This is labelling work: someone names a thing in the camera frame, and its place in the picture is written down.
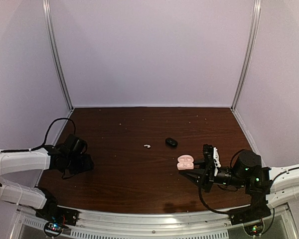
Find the round white case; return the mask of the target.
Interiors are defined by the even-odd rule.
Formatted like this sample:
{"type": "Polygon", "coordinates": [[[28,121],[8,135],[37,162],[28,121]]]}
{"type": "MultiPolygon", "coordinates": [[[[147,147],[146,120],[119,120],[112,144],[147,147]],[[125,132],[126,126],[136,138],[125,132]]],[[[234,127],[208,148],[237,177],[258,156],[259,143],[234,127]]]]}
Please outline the round white case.
{"type": "Polygon", "coordinates": [[[177,158],[178,170],[194,169],[194,158],[191,155],[181,155],[177,158]]]}

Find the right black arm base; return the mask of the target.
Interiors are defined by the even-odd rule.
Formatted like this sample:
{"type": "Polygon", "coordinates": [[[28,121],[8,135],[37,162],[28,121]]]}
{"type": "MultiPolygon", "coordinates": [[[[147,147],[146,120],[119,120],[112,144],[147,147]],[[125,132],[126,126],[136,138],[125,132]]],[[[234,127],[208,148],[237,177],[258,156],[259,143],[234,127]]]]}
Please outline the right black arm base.
{"type": "Polygon", "coordinates": [[[272,214],[271,209],[267,206],[266,196],[256,197],[253,195],[251,199],[251,205],[229,211],[231,225],[260,220],[272,214]]]}

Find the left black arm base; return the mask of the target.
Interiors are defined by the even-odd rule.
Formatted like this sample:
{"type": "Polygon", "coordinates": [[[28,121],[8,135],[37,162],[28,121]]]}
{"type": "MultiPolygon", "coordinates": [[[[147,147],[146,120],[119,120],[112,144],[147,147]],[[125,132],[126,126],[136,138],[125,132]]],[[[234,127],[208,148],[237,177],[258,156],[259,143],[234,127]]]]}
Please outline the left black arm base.
{"type": "Polygon", "coordinates": [[[76,226],[79,212],[58,205],[57,199],[46,189],[38,187],[47,199],[42,209],[34,209],[36,216],[59,225],[76,226]]]}

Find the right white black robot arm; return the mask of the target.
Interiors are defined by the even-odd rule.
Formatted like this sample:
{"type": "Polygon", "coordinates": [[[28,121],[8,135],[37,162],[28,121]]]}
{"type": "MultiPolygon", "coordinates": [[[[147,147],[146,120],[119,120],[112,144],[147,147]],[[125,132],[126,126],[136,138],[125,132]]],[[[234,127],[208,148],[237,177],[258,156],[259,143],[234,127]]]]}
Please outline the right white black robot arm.
{"type": "Polygon", "coordinates": [[[241,149],[233,155],[230,165],[225,167],[220,163],[216,147],[205,144],[202,151],[202,161],[195,161],[191,155],[179,156],[177,169],[179,174],[198,187],[201,203],[211,212],[223,215],[245,212],[249,219],[255,220],[265,209],[299,197],[299,164],[263,167],[260,155],[241,149]],[[250,205],[229,211],[211,208],[203,199],[203,193],[210,192],[214,185],[244,189],[251,197],[250,205]]]}

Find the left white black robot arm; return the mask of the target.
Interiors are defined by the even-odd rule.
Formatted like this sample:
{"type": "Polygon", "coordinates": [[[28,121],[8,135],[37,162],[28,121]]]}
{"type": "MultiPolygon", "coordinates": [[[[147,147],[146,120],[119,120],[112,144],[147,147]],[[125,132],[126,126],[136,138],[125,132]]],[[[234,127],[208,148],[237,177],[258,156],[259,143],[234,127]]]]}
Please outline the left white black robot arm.
{"type": "Polygon", "coordinates": [[[31,188],[5,181],[3,176],[31,170],[58,170],[62,179],[91,171],[94,162],[87,154],[88,144],[74,134],[59,145],[42,145],[33,149],[0,150],[0,201],[34,208],[57,221],[62,216],[55,197],[45,189],[31,188]]]}

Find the black earbud charging case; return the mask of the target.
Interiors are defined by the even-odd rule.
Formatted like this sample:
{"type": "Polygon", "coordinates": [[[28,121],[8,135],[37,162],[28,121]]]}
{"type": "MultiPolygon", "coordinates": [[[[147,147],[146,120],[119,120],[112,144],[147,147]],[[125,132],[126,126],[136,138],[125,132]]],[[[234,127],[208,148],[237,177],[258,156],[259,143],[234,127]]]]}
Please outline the black earbud charging case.
{"type": "Polygon", "coordinates": [[[170,146],[170,147],[177,147],[178,146],[178,142],[175,139],[171,138],[171,137],[168,137],[168,138],[165,139],[165,144],[170,146]]]}

